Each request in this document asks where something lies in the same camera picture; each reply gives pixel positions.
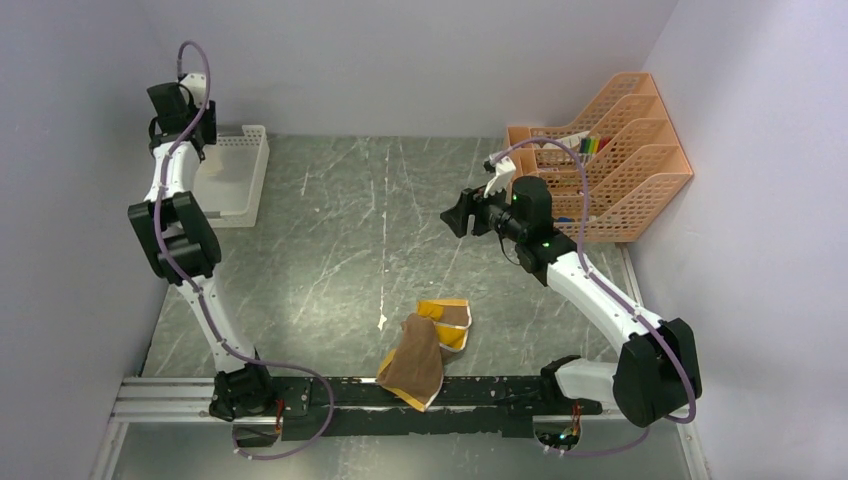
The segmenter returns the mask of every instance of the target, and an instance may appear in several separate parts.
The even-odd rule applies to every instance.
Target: gray wall
[[[681,0],[645,64],[695,170],[632,249],[695,330],[716,480],[848,478],[848,4]]]
[[[2,478],[87,478],[161,305],[126,208],[151,179],[144,89],[174,67],[141,13],[39,0],[0,15]]]
[[[223,121],[498,136],[571,121],[642,66],[677,0],[141,2],[161,43],[208,51]]]

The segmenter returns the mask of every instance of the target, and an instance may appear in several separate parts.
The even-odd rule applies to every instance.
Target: cable
[[[203,106],[200,108],[200,110],[198,110],[197,115],[194,116],[194,119],[192,119],[191,123],[188,124],[188,126],[185,128],[185,130],[183,130],[183,132],[171,144],[171,147],[168,149],[168,152],[165,154],[165,157],[162,159],[162,168],[159,171],[160,186],[159,186],[158,191],[156,193],[156,202],[153,204],[153,225],[154,225],[153,233],[154,233],[154,236],[156,237],[156,243],[159,245],[159,251],[162,253],[162,256],[165,258],[165,261],[168,262],[168,265],[171,266],[171,268],[174,270],[174,272],[176,272],[176,274],[179,275],[179,277],[183,281],[188,282],[188,284],[191,286],[192,290],[197,294],[197,302],[200,305],[200,309],[203,311],[204,320],[206,321],[206,324],[209,326],[209,330],[212,332],[212,335],[215,337],[215,340],[221,345],[221,347],[224,349],[224,351],[226,351],[228,354],[232,355],[233,357],[235,357],[235,358],[237,358],[237,359],[239,359],[239,360],[241,360],[245,363],[252,363],[254,365],[260,365],[260,366],[265,366],[265,367],[285,368],[285,369],[289,369],[289,370],[297,370],[297,371],[300,371],[300,372],[308,373],[309,375],[312,375],[313,377],[317,378],[324,385],[324,388],[327,389],[327,395],[330,399],[330,404],[329,404],[329,410],[327,411],[327,417],[324,420],[324,424],[321,425],[321,428],[318,429],[318,432],[315,433],[315,435],[313,435],[312,438],[307,440],[303,445],[301,445],[301,446],[299,446],[299,447],[297,447],[293,450],[289,450],[288,452],[279,453],[279,454],[276,454],[276,455],[252,455],[252,454],[249,454],[249,453],[245,452],[244,450],[242,450],[241,448],[238,447],[238,443],[236,441],[236,436],[235,436],[235,429],[233,430],[233,446],[235,447],[234,453],[241,455],[242,457],[250,459],[250,460],[276,460],[276,459],[279,459],[279,458],[289,457],[291,455],[294,455],[294,454],[306,449],[310,445],[314,444],[318,440],[318,438],[321,435],[324,434],[324,432],[327,430],[327,427],[329,427],[330,422],[333,419],[333,410],[335,409],[335,399],[333,398],[333,389],[330,386],[330,383],[327,381],[327,379],[324,378],[323,376],[321,376],[321,374],[319,374],[318,372],[316,372],[314,370],[311,370],[311,369],[306,368],[306,367],[301,367],[301,366],[298,366],[298,365],[293,365],[293,364],[290,364],[290,363],[270,362],[270,361],[267,361],[267,360],[258,360],[258,359],[255,359],[255,358],[247,357],[247,356],[242,355],[241,353],[237,352],[232,347],[230,347],[229,344],[227,344],[227,339],[225,339],[221,336],[221,333],[218,331],[218,328],[215,326],[215,322],[212,320],[212,314],[209,311],[209,306],[206,304],[206,298],[203,295],[203,289],[200,287],[200,285],[197,284],[197,282],[195,282],[185,272],[185,270],[182,269],[182,267],[180,267],[180,265],[177,263],[177,261],[171,255],[170,251],[168,251],[168,247],[165,244],[165,238],[164,238],[163,231],[162,231],[161,219],[162,219],[162,201],[163,201],[164,196],[165,196],[165,189],[167,188],[166,185],[167,185],[167,180],[168,180],[168,163],[171,161],[171,157],[174,155],[174,152],[177,151],[177,148],[179,148],[180,144],[182,144],[182,142],[184,142],[185,139],[188,138],[188,136],[195,129],[195,127],[197,127],[197,124],[200,123],[200,119],[203,117],[203,112],[205,112],[206,109],[209,106],[209,92],[210,92],[211,84],[212,84],[211,78],[210,78],[211,77],[210,71],[209,71],[209,59],[206,57],[206,53],[203,51],[203,49],[200,48],[200,45],[198,45],[196,42],[194,42],[192,40],[186,40],[185,42],[182,43],[182,45],[180,45],[180,50],[179,50],[179,53],[177,55],[177,75],[178,75],[178,77],[180,75],[182,75],[183,51],[185,50],[186,47],[189,47],[189,46],[191,46],[195,50],[197,50],[197,53],[200,55],[200,59],[203,61],[203,73],[206,75],[206,93],[203,97]]]
[[[680,363],[680,359],[677,358],[677,355],[675,355],[674,351],[671,349],[671,346],[668,344],[668,342],[665,341],[665,339],[662,337],[662,335],[659,334],[657,329],[654,328],[653,325],[651,325],[650,322],[648,322],[648,320],[645,319],[645,317],[643,317],[641,314],[637,314],[636,310],[630,305],[629,302],[624,300],[618,293],[615,292],[615,290],[610,288],[605,282],[603,282],[600,278],[598,278],[598,276],[595,275],[595,273],[592,272],[589,269],[589,266],[586,263],[586,255],[583,251],[583,243],[584,243],[584,238],[586,236],[586,222],[589,219],[589,178],[586,175],[586,169],[583,165],[583,162],[580,161],[580,157],[577,155],[577,153],[575,153],[574,150],[568,148],[567,146],[565,146],[562,142],[560,142],[558,140],[554,140],[554,139],[551,139],[551,138],[545,138],[545,137],[532,137],[532,138],[528,138],[526,140],[522,140],[520,142],[517,142],[514,145],[507,148],[506,150],[503,150],[502,152],[498,153],[490,161],[490,164],[493,165],[493,166],[496,165],[498,162],[500,162],[501,160],[506,158],[510,153],[515,151],[517,148],[520,148],[524,145],[527,145],[528,143],[539,143],[541,145],[544,145],[546,143],[550,143],[550,144],[554,145],[555,147],[559,148],[560,150],[564,151],[565,153],[567,153],[571,157],[571,159],[574,160],[574,166],[577,168],[577,171],[580,173],[580,180],[581,180],[582,187],[583,187],[582,192],[581,192],[582,195],[583,195],[583,211],[582,211],[582,215],[581,215],[581,218],[580,218],[580,229],[579,229],[579,233],[577,235],[577,258],[580,261],[580,266],[583,268],[584,272],[587,272],[588,277],[590,279],[592,279],[592,281],[595,282],[595,284],[601,290],[603,290],[607,295],[609,295],[610,298],[615,300],[616,303],[621,305],[621,307],[624,308],[624,310],[627,313],[634,315],[634,318],[636,319],[636,321],[638,321],[643,327],[645,327],[645,329],[648,330],[648,332],[651,334],[652,337],[654,337],[654,340],[656,340],[657,344],[663,350],[665,355],[668,357],[669,361],[671,361],[671,364],[674,366],[674,370],[677,372],[677,375],[680,376],[680,380],[683,382],[683,389],[686,391],[686,400],[689,404],[689,412],[688,412],[687,416],[683,417],[683,418],[675,417],[675,416],[672,416],[672,415],[666,415],[665,418],[667,418],[668,420],[671,420],[672,422],[675,422],[675,423],[691,423],[693,420],[695,420],[695,413],[696,413],[695,389],[692,387],[692,383],[689,381],[689,377],[688,377],[688,375],[686,375],[686,370],[683,368],[683,364]],[[613,454],[613,453],[619,453],[619,452],[622,452],[624,450],[635,447],[636,445],[642,443],[642,441],[644,441],[645,438],[647,438],[647,436],[648,436],[648,429],[646,428],[645,433],[643,433],[641,437],[639,437],[635,441],[633,441],[633,442],[631,442],[627,445],[624,445],[622,447],[617,447],[617,448],[613,448],[613,449],[609,449],[609,450],[602,450],[602,451],[598,451],[598,452],[566,452],[565,454],[566,455],[579,456],[579,457],[593,457],[593,456],[610,455],[610,454]]]

